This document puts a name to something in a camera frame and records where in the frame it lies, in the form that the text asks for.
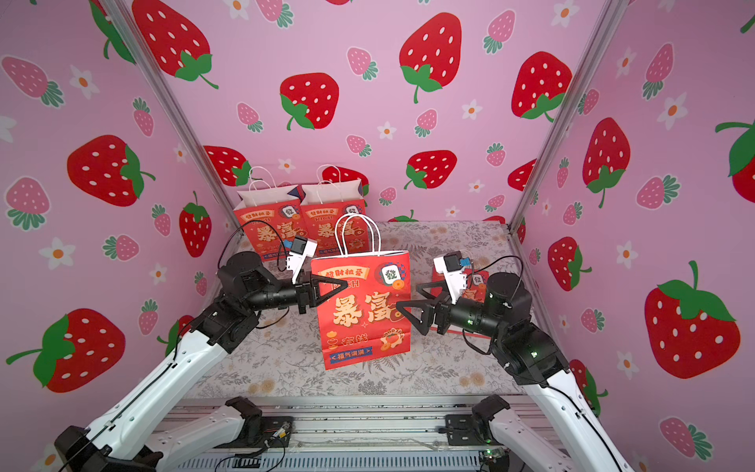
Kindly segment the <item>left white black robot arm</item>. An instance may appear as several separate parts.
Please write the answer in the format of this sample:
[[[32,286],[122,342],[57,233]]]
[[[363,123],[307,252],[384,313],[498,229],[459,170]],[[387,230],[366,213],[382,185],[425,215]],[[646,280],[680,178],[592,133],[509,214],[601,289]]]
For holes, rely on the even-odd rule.
[[[306,313],[345,290],[347,281],[303,273],[279,279],[254,252],[240,252],[217,272],[218,297],[131,393],[86,428],[71,426],[55,440],[64,471],[173,471],[216,446],[249,434],[260,415],[251,401],[234,398],[216,413],[167,432],[157,426],[193,385],[228,357],[259,326],[265,310]]]

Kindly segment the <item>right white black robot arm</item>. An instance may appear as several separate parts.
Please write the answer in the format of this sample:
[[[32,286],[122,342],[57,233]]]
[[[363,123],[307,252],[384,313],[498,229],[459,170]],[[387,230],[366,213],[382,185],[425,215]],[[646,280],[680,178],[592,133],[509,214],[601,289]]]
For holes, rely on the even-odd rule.
[[[459,328],[489,338],[486,354],[536,403],[562,446],[556,448],[523,423],[510,405],[490,395],[472,409],[480,442],[501,444],[533,471],[628,471],[631,466],[595,416],[556,342],[531,321],[532,296],[514,273],[494,273],[481,302],[454,298],[446,283],[432,297],[424,284],[419,300],[396,308],[419,334]]]

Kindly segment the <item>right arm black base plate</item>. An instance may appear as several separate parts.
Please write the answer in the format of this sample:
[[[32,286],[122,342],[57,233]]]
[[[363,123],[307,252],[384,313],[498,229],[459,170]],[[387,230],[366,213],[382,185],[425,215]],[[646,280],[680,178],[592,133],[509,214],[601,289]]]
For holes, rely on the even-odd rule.
[[[448,414],[436,430],[450,446],[511,446],[524,434],[524,424],[510,411],[496,415]]]

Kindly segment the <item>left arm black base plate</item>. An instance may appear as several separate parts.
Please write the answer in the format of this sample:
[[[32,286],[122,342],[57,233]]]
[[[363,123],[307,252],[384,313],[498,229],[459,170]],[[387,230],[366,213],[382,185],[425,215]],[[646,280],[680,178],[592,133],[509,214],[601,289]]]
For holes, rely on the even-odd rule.
[[[216,447],[221,448],[262,448],[266,441],[271,442],[272,448],[284,448],[289,445],[289,436],[293,432],[294,418],[292,416],[257,417],[247,420],[239,437],[226,444]],[[282,439],[274,439],[273,435],[282,427],[286,433]]]

